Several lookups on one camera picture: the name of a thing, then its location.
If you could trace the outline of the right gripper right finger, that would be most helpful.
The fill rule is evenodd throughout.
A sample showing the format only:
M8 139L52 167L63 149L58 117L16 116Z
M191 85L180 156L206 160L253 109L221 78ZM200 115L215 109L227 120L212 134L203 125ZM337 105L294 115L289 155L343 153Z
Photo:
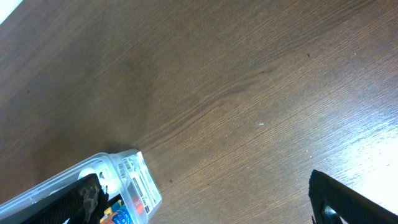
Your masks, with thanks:
M315 224L397 223L396 214L318 170L311 173L308 196Z

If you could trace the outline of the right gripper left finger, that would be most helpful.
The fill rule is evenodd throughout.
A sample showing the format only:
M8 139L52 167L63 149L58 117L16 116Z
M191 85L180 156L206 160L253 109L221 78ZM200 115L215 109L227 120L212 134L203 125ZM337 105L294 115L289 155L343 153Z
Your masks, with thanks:
M19 223L98 223L108 199L90 174L21 211Z

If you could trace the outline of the white squeeze bottle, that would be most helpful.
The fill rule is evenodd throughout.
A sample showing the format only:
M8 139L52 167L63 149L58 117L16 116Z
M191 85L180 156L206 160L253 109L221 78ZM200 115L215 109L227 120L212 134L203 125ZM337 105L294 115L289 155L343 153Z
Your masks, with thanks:
M78 180L90 174L97 176L101 189L108 194L109 199L115 198L119 194L118 185L115 183L114 177L108 168L100 167L99 169L94 169L89 167L83 169L78 175Z

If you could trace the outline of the clear plastic container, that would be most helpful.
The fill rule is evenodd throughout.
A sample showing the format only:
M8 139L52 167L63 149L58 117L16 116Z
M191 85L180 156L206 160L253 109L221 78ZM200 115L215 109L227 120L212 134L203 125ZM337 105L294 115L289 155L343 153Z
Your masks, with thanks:
M1 204L1 220L3 221L11 217L11 215L34 205L40 200L78 181L78 175L83 169L89 167L99 169L100 167L104 167L108 168L111 175L114 177L115 183L118 185L119 189L119 194L117 196L120 196L126 204L127 210L132 216L133 223L148 223L149 220L142 208L142 202L132 183L122 156L119 153L97 153Z

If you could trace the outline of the white green medicine box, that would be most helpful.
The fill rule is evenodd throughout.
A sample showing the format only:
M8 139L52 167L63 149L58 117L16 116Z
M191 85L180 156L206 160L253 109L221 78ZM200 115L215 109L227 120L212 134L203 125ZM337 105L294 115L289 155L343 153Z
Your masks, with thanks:
M150 220L162 204L162 196L156 186L142 152L130 149L119 153L135 186L142 208Z

